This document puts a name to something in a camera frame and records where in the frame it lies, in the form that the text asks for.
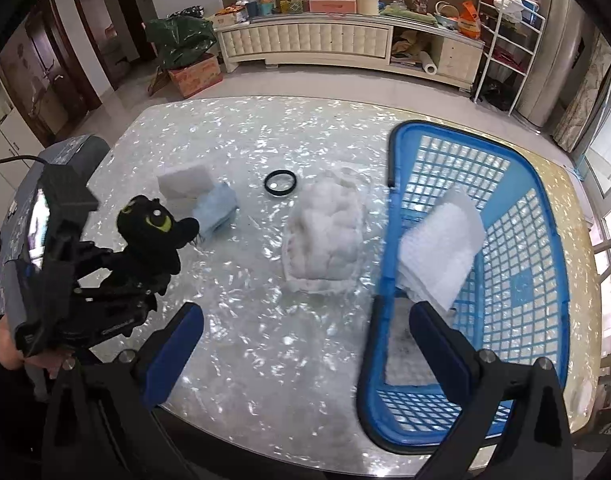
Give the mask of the person hand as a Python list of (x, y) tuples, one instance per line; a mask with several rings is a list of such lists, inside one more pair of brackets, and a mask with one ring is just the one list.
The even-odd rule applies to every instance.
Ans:
[(7, 370), (19, 370), (25, 365), (31, 365), (47, 370), (50, 377), (55, 378), (71, 355), (69, 350), (48, 350), (35, 356), (24, 356), (16, 348), (7, 316), (0, 318), (0, 363)]

